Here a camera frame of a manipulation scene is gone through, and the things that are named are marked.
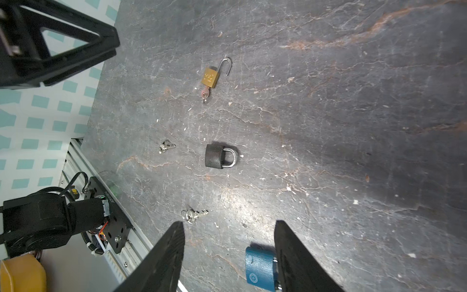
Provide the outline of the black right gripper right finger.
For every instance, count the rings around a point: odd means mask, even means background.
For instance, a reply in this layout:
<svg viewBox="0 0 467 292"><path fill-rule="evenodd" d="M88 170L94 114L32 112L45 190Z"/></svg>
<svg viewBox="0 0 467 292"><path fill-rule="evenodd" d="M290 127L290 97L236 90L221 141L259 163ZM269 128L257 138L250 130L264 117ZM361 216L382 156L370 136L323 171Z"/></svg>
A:
<svg viewBox="0 0 467 292"><path fill-rule="evenodd" d="M276 221L274 242L284 292L343 291L283 220Z"/></svg>

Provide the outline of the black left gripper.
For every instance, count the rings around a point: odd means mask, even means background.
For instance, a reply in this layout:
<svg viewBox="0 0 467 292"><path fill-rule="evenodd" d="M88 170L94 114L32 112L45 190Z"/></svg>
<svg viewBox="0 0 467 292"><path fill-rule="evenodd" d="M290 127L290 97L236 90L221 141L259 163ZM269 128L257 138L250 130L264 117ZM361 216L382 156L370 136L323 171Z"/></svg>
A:
<svg viewBox="0 0 467 292"><path fill-rule="evenodd" d="M44 30L86 44L47 58ZM1 1L2 89L55 85L114 57L119 46L115 27L57 1Z"/></svg>

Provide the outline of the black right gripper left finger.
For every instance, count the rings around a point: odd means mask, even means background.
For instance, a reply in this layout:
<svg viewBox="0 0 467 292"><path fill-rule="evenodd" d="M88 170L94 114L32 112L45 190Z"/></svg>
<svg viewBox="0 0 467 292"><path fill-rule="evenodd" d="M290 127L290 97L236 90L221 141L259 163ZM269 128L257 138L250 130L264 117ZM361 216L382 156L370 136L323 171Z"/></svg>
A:
<svg viewBox="0 0 467 292"><path fill-rule="evenodd" d="M180 279L185 243L183 222L176 221L116 291L175 292Z"/></svg>

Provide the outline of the brass padlock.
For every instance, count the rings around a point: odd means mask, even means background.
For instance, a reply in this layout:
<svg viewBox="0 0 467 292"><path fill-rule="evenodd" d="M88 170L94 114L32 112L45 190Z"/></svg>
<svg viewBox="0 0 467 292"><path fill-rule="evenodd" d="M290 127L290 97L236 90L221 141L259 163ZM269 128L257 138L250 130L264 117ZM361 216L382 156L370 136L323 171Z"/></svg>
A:
<svg viewBox="0 0 467 292"><path fill-rule="evenodd" d="M215 88L217 81L220 77L220 69L224 62L227 62L229 67L226 72L226 76L228 76L232 69L232 60L229 57L223 58L222 61L219 63L216 69L212 69L211 67L206 68L203 78L201 79L201 84L207 86L208 88Z"/></svg>

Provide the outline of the silver key with ring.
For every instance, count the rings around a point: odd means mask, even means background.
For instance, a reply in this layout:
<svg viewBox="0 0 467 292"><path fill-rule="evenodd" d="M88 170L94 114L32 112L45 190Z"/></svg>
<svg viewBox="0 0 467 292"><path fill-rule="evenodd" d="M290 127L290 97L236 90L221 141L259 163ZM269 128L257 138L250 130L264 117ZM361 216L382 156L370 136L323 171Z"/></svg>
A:
<svg viewBox="0 0 467 292"><path fill-rule="evenodd" d="M201 98L202 98L203 103L207 102L209 96L210 96L210 88L208 86L205 86L201 90Z"/></svg>

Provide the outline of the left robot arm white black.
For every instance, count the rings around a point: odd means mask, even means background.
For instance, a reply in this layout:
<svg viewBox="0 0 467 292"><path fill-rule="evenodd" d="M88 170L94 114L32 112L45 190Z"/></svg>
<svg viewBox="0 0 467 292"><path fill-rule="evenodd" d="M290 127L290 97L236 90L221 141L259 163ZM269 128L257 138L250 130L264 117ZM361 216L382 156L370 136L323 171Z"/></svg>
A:
<svg viewBox="0 0 467 292"><path fill-rule="evenodd" d="M65 246L120 210L84 172L62 181L68 148L86 133L100 66L116 28L84 4L1 2L1 255Z"/></svg>

